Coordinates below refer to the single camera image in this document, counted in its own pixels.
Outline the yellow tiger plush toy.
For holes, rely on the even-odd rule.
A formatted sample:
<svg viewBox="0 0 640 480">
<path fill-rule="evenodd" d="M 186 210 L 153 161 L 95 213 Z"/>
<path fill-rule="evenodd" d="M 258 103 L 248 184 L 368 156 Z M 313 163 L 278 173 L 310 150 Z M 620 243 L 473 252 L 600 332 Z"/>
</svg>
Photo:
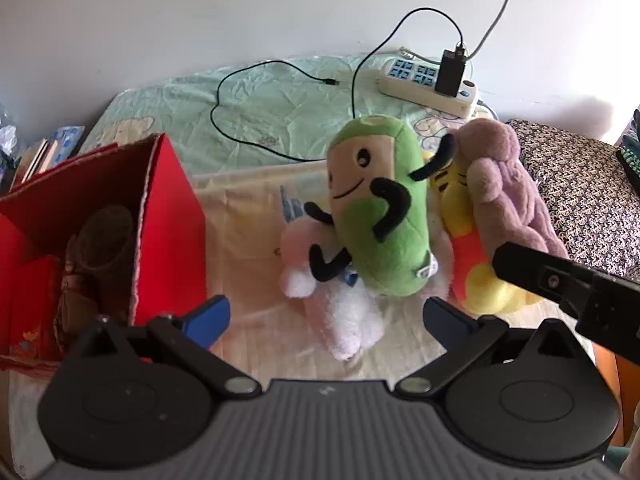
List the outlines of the yellow tiger plush toy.
<svg viewBox="0 0 640 480">
<path fill-rule="evenodd" d="M 427 220 L 438 270 L 426 292 L 476 315 L 507 314 L 541 302 L 496 277 L 480 241 L 466 175 L 455 162 L 428 180 Z"/>
</svg>

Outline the white bunny plush toy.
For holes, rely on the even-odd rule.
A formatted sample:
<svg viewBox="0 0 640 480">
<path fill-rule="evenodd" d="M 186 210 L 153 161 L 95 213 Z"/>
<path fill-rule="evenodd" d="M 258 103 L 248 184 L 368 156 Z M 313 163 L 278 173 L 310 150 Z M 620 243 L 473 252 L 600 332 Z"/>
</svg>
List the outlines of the white bunny plush toy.
<svg viewBox="0 0 640 480">
<path fill-rule="evenodd" d="M 431 295 L 427 284 L 407 298 L 387 297 L 372 292 L 355 270 L 347 268 L 329 281 L 319 282 L 303 301 L 307 321 L 326 351 L 346 362 L 372 348 L 385 335 L 393 307 L 402 307 L 416 318 Z"/>
</svg>

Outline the purple teddy bear plush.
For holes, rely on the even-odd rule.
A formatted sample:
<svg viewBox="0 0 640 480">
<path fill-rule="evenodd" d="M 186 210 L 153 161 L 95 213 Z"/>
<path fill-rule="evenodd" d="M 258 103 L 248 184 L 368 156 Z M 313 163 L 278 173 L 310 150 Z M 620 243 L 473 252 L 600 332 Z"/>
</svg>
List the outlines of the purple teddy bear plush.
<svg viewBox="0 0 640 480">
<path fill-rule="evenodd" d="M 520 161 L 515 131 L 493 119 L 473 119 L 454 132 L 456 162 L 466 175 L 474 218 L 488 258 L 512 242 L 561 258 L 564 244 L 547 205 Z"/>
</svg>

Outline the green bean plush toy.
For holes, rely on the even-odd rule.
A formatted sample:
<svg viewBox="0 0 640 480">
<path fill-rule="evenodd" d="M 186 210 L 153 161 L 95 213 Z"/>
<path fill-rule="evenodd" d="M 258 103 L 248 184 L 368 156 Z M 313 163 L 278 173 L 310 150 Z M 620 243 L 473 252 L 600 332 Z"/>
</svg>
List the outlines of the green bean plush toy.
<svg viewBox="0 0 640 480">
<path fill-rule="evenodd" d="M 309 248 L 311 274 L 327 282 L 350 266 L 376 294 L 405 297 L 435 273 L 427 225 L 427 180 L 454 158 L 451 133 L 424 158 L 413 128 L 385 115 L 360 116 L 334 136 L 326 153 L 330 210 L 305 211 L 334 229 L 340 250 L 326 260 Z"/>
</svg>

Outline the patterned dark cushion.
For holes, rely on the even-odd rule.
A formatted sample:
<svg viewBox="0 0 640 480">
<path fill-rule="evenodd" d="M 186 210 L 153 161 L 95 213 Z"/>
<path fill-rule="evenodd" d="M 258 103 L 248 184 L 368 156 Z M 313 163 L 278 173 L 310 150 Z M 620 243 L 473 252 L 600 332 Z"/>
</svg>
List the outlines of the patterned dark cushion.
<svg viewBox="0 0 640 480">
<path fill-rule="evenodd" d="M 548 125 L 511 119 L 520 159 L 538 185 L 568 258 L 639 279 L 639 196 L 616 147 Z"/>
</svg>

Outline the red cardboard box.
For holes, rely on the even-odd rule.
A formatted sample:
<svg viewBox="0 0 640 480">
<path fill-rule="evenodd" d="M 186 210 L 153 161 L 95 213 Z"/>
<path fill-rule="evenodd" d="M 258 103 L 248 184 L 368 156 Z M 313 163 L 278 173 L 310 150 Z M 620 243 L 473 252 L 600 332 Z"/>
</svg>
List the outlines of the red cardboard box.
<svg viewBox="0 0 640 480">
<path fill-rule="evenodd" d="M 200 202 L 168 136 L 112 144 L 1 199 L 1 367 L 48 374 L 97 314 L 140 326 L 206 290 Z"/>
</svg>

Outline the green folded cloth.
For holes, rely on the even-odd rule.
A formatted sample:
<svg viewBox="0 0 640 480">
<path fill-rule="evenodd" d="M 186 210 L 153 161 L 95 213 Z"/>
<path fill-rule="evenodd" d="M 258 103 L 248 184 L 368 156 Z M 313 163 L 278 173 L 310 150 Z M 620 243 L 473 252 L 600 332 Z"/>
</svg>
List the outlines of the green folded cloth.
<svg viewBox="0 0 640 480">
<path fill-rule="evenodd" d="M 623 168 L 629 184 L 634 188 L 634 192 L 637 195 L 640 195 L 639 132 L 639 110 L 636 108 L 631 122 L 618 141 L 618 150 L 615 156 Z"/>
</svg>

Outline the stack of books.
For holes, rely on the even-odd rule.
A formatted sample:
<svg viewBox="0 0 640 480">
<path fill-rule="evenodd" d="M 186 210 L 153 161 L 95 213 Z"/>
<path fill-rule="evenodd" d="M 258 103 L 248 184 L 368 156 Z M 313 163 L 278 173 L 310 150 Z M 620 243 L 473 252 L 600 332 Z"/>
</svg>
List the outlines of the stack of books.
<svg viewBox="0 0 640 480">
<path fill-rule="evenodd" d="M 65 126 L 26 146 L 14 126 L 1 128 L 1 194 L 8 194 L 28 180 L 70 158 L 82 140 L 84 126 Z"/>
</svg>

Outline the green cartoon bed sheet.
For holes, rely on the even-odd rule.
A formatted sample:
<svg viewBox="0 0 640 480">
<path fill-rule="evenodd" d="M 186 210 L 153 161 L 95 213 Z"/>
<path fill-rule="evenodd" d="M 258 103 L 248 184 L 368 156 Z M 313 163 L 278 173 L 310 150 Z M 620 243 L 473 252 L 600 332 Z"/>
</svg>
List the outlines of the green cartoon bed sheet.
<svg viewBox="0 0 640 480">
<path fill-rule="evenodd" d="M 165 133 L 188 174 L 216 174 L 320 159 L 352 114 L 408 122 L 422 148 L 462 119 L 378 92 L 388 57 L 313 56 L 237 73 L 230 67 L 169 79 L 115 96 L 81 151 Z"/>
</svg>

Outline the white power strip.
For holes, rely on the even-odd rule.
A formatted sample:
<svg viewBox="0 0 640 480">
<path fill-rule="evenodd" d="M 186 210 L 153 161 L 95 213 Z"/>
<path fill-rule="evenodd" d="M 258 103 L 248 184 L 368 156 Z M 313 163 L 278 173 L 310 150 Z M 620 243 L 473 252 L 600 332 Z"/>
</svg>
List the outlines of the white power strip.
<svg viewBox="0 0 640 480">
<path fill-rule="evenodd" d="M 469 119 L 478 101 L 477 85 L 463 79 L 453 96 L 435 89 L 439 68 L 430 62 L 391 58 L 378 76 L 378 90 L 386 96 Z"/>
</svg>

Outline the black charger adapter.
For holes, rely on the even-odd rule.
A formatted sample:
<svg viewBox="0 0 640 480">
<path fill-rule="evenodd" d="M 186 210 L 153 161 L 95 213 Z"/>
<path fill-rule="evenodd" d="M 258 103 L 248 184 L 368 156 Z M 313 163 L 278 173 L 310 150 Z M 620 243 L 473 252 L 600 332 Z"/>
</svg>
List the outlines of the black charger adapter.
<svg viewBox="0 0 640 480">
<path fill-rule="evenodd" d="M 435 91 L 443 96 L 456 96 L 465 70 L 465 48 L 445 50 L 440 60 Z"/>
</svg>

